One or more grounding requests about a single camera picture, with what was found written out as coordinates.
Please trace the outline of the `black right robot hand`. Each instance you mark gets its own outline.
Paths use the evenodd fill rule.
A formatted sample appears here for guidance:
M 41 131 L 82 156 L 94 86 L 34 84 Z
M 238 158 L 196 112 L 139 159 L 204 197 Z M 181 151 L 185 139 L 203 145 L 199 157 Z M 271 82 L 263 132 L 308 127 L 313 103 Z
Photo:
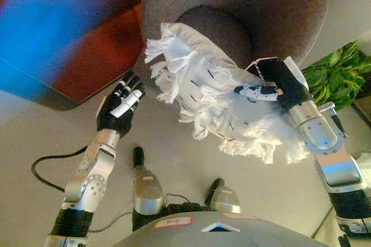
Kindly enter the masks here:
M 284 61 L 277 57 L 260 58 L 252 63 L 259 77 L 271 85 L 244 84 L 237 86 L 234 92 L 252 102 L 278 101 L 289 110 L 305 101 L 312 100 L 307 81 L 293 59 L 289 56 Z

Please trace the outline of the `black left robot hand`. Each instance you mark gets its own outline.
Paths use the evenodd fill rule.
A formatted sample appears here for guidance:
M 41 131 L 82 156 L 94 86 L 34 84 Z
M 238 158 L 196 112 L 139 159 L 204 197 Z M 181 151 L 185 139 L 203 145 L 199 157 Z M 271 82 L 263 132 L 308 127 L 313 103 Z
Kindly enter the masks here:
M 116 87 L 101 102 L 96 115 L 97 131 L 114 130 L 120 137 L 132 126 L 134 111 L 146 95 L 139 76 L 132 70 L 126 72 Z

